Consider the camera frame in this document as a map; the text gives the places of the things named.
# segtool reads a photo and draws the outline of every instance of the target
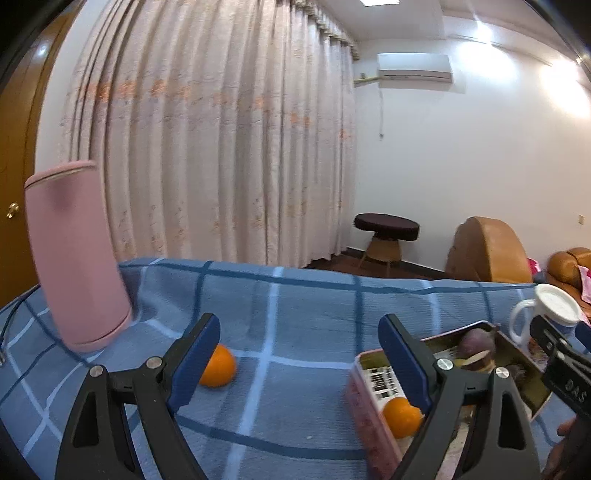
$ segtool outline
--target blue gripper pad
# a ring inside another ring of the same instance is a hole
[[[183,405],[191,401],[199,379],[220,341],[220,321],[215,315],[205,314],[189,332],[176,342],[190,340],[191,335],[200,330],[193,343],[187,349],[172,377],[172,387],[167,405],[175,413]]]
[[[424,415],[428,415],[432,402],[427,375],[388,315],[383,316],[379,321],[378,340],[408,401],[411,405],[418,407]]]
[[[579,322],[574,335],[587,350],[591,350],[591,327],[589,325],[585,322]]]

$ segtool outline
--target round stool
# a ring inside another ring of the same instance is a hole
[[[400,262],[399,240],[412,242],[418,238],[419,224],[407,218],[385,213],[360,213],[353,224],[359,230],[374,232],[367,250],[363,254],[359,267],[365,257],[386,262],[386,276],[390,276],[390,262]]]

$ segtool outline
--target white mug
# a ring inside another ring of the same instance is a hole
[[[509,318],[509,336],[518,346],[526,350],[530,342],[530,323],[536,315],[541,315],[552,322],[553,326],[564,336],[574,333],[574,328],[580,322],[583,312],[576,300],[558,287],[542,283],[534,290],[533,300],[522,300],[513,308]],[[521,334],[515,331],[515,320],[519,312],[531,307],[534,314],[525,322]]]

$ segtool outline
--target mug handle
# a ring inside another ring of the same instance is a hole
[[[521,335],[517,335],[515,332],[515,321],[517,320],[517,316],[521,310],[528,307],[535,307],[535,304],[535,300],[521,300],[521,302],[515,305],[513,310],[511,310],[511,316],[509,317],[509,336],[511,337],[511,340],[513,340],[517,345],[521,345],[521,342],[523,341],[523,332],[528,326],[528,322],[525,322],[523,330],[521,331]]]

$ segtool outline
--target pink tin box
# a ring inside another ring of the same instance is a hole
[[[436,358],[455,358],[455,349],[462,336],[473,328],[495,331],[498,367],[519,364],[525,377],[518,389],[525,409],[533,420],[550,397],[542,383],[542,373],[503,333],[488,322],[476,322],[458,330],[429,337],[423,341]],[[389,480],[413,438],[395,439],[388,428],[381,408],[391,398],[405,396],[383,350],[362,352],[356,358],[345,392],[359,439],[367,452],[368,468],[375,479]],[[437,480],[452,479],[456,470],[472,415],[472,407],[463,407],[458,434],[451,442],[441,464]]]

